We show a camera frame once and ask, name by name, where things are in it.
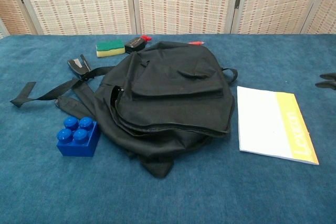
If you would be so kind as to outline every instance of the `backpack handle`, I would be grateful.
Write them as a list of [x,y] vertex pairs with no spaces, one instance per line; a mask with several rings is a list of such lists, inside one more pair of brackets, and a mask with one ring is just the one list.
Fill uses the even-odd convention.
[[231,81],[228,81],[227,83],[231,85],[238,77],[238,71],[234,68],[221,68],[221,70],[224,72],[225,70],[230,70],[233,73],[233,77]]

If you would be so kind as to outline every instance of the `white notebook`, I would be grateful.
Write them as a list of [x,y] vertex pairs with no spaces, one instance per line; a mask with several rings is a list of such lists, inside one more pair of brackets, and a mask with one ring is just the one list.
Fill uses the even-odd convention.
[[294,94],[237,87],[239,149],[318,165]]

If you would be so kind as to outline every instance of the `blue lego brick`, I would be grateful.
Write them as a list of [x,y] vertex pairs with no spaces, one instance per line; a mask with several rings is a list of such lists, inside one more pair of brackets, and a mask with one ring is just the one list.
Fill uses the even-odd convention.
[[63,156],[93,157],[100,131],[97,122],[82,118],[79,122],[69,116],[64,120],[65,129],[57,134],[57,147]]

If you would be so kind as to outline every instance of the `woven screen panel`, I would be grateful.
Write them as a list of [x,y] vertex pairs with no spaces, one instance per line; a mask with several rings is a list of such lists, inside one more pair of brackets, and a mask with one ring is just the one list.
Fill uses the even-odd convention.
[[130,34],[128,0],[30,0],[44,34]]
[[294,34],[301,29],[310,0],[245,0],[241,34]]
[[0,0],[0,18],[10,34],[31,34],[16,0]]
[[229,0],[139,0],[146,34],[220,33]]
[[336,0],[321,0],[307,33],[336,34]]

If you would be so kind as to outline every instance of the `backpack strap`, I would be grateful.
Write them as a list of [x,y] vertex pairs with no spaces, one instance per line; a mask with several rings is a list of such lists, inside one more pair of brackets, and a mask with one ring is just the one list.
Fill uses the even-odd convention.
[[237,79],[237,77],[238,77],[238,71],[237,71],[237,69],[234,69],[234,68],[222,68],[223,72],[225,70],[230,70],[233,73],[232,80],[227,82],[229,85],[231,85]]
[[81,102],[85,105],[85,107],[91,112],[91,114],[94,114],[94,105],[93,101],[95,98],[95,93],[90,89],[89,85],[86,84],[86,82],[77,82],[75,85],[71,88],[73,92],[76,94],[76,96],[81,100]]
[[78,119],[88,116],[92,118],[94,121],[96,120],[94,114],[92,114],[83,103],[77,101],[76,99],[60,96],[55,101],[55,105],[64,112]]
[[[92,71],[86,73],[82,77],[82,79],[91,79],[91,78],[94,78],[96,76],[102,76],[102,75],[106,74],[107,72],[109,72],[112,68],[114,68],[114,67],[95,68]],[[28,82],[28,83],[26,83],[26,85],[24,86],[24,88],[22,89],[20,94],[15,99],[11,100],[10,102],[13,105],[17,106],[18,108],[20,108],[22,106],[22,104],[24,104],[26,102],[30,102],[30,101],[35,101],[35,100],[50,101],[50,100],[54,100],[54,99],[58,98],[59,96],[61,96],[62,94],[64,94],[65,92],[67,92],[69,89],[71,89],[75,84],[77,84],[79,82],[83,82],[83,81],[74,78],[70,81],[64,82],[63,84],[55,87],[54,89],[50,90],[46,94],[42,95],[41,97],[38,97],[38,98],[35,98],[35,99],[34,98],[28,98],[28,96],[29,96],[30,92],[32,91],[36,82]]]

